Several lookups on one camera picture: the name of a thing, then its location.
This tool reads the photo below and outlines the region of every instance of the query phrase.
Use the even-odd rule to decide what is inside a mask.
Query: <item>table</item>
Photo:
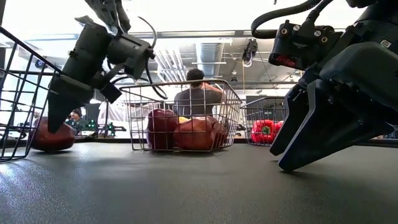
[[[266,147],[153,154],[79,143],[0,164],[0,223],[397,223],[398,149],[285,174]]]

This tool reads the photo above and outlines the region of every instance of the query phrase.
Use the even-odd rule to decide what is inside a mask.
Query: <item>man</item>
[[[76,134],[86,129],[88,122],[81,118],[80,108],[74,109],[70,114],[70,118],[73,120],[73,127],[76,129]]]
[[[187,81],[198,80],[198,82],[192,83],[189,89],[177,93],[175,96],[174,105],[177,107],[178,115],[188,118],[191,116],[212,116],[214,105],[221,104],[224,98],[223,91],[206,82],[201,82],[200,80],[203,80],[204,76],[203,71],[197,68],[188,71]]]

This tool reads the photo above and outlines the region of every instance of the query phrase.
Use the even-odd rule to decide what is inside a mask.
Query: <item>ventilation duct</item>
[[[211,63],[221,61],[224,51],[224,43],[200,43],[196,44],[196,48],[199,63],[198,68],[203,71],[207,78],[217,76],[220,71],[220,65]]]

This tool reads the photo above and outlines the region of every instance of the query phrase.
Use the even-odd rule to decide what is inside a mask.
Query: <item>metal wire basket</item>
[[[5,69],[0,68],[0,162],[6,162],[28,155],[35,133],[34,123],[40,122],[47,104],[47,97],[43,96],[47,96],[49,89],[43,85],[44,77],[53,74],[46,74],[44,70],[51,68],[54,73],[61,70],[2,27],[0,39],[1,47],[6,48],[9,55]],[[28,58],[23,71],[10,69],[13,61],[18,60],[16,54]],[[42,67],[41,72],[31,72],[31,65]]]
[[[248,144],[271,146],[286,116],[284,97],[263,97],[241,109]]]
[[[214,151],[234,141],[242,101],[224,80],[206,80],[214,90],[190,88],[190,82],[125,86],[125,104],[133,150]],[[167,90],[168,100],[154,93]],[[175,98],[179,92],[188,97]]]

